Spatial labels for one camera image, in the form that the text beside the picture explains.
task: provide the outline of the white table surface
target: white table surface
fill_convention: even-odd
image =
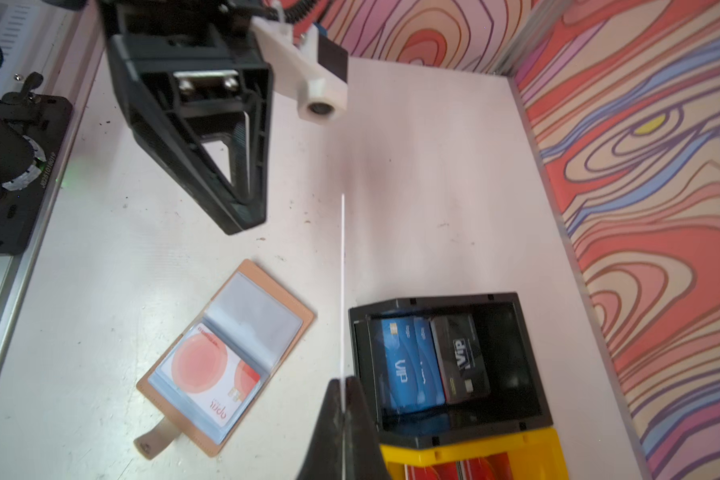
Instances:
[[[327,127],[278,96],[269,216],[235,236],[115,105],[103,62],[0,378],[0,478],[293,478],[338,373],[341,192],[348,307],[517,291],[571,477],[640,477],[506,78],[352,59]],[[218,457],[148,462],[136,380],[245,258],[317,320]]]

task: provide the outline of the screw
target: screw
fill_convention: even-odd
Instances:
[[[240,86],[239,83],[237,83],[237,78],[235,78],[235,75],[227,75],[224,77],[224,88],[227,90],[237,90],[237,88]]]
[[[195,85],[192,84],[189,80],[186,78],[182,78],[179,80],[179,90],[183,94],[191,94],[193,91],[195,91]]]

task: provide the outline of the black vip card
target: black vip card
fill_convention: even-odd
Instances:
[[[472,316],[436,316],[430,320],[430,326],[446,403],[489,394],[488,372]]]

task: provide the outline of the black mounting plate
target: black mounting plate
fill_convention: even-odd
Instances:
[[[8,93],[3,101],[12,101],[15,95]],[[46,158],[40,177],[29,186],[12,192],[2,190],[0,194],[0,254],[19,255],[27,249],[72,117],[72,104],[66,98],[35,95],[35,100],[20,105],[0,104],[0,118],[36,141]]]

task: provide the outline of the camera lens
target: camera lens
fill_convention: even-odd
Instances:
[[[314,104],[309,104],[309,110],[316,115],[328,115],[333,112],[333,106],[317,102]]]

